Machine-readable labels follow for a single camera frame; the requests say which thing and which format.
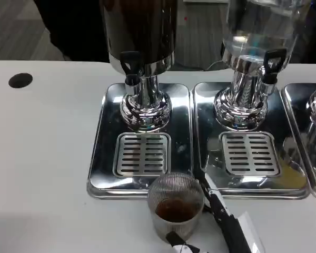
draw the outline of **metal dispenser base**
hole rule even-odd
[[[171,100],[168,123],[150,133],[136,133],[121,116],[125,84],[113,84],[103,98],[87,190],[96,198],[145,198],[163,173],[192,173],[190,92],[182,84],[159,84]]]
[[[290,158],[296,145],[279,92],[276,90],[268,97],[267,115],[257,129],[253,132],[230,131],[235,133],[230,139],[227,134],[229,129],[219,124],[213,112],[216,94],[229,85],[230,83],[206,82],[198,84],[193,90],[196,154],[194,169],[206,171],[226,197],[305,198],[309,194],[308,184],[301,167]],[[246,139],[255,141],[256,144],[248,147],[245,145]],[[225,143],[228,141],[235,145],[233,150],[225,150]],[[273,150],[267,152],[268,157],[262,153],[266,147],[267,150]],[[251,154],[256,154],[256,157],[259,156],[256,159],[261,161],[256,160],[249,166],[243,160],[250,159],[244,157],[245,154],[248,155],[246,149]],[[268,166],[270,163],[267,160],[273,161],[272,166]],[[230,161],[234,166],[225,165]]]
[[[289,122],[298,144],[292,159],[307,170],[312,194],[316,197],[316,125],[310,119],[308,104],[316,83],[288,84],[281,92]]]

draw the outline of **metal cup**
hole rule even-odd
[[[193,218],[184,222],[171,222],[158,216],[157,207],[168,199],[178,199],[187,205],[190,204],[194,208]],[[199,183],[191,176],[183,173],[168,173],[153,182],[147,202],[158,236],[166,241],[166,235],[174,231],[186,241],[198,224],[204,208],[204,193]]]

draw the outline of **brown liquid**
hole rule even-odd
[[[177,0],[100,0],[109,52],[139,51],[145,64],[168,57],[175,47]]]
[[[159,203],[156,214],[170,222],[184,222],[196,215],[196,205],[184,202],[179,198],[166,199]]]

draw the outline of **metal grate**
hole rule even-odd
[[[276,176],[280,173],[273,136],[265,132],[221,135],[227,171],[237,176]]]
[[[114,174],[121,177],[159,177],[169,171],[168,134],[123,133],[118,136]]]

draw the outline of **floor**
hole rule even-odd
[[[221,27],[226,4],[178,1],[174,69],[207,69],[221,60]],[[64,60],[62,53],[50,43],[33,0],[0,0],[0,60]]]

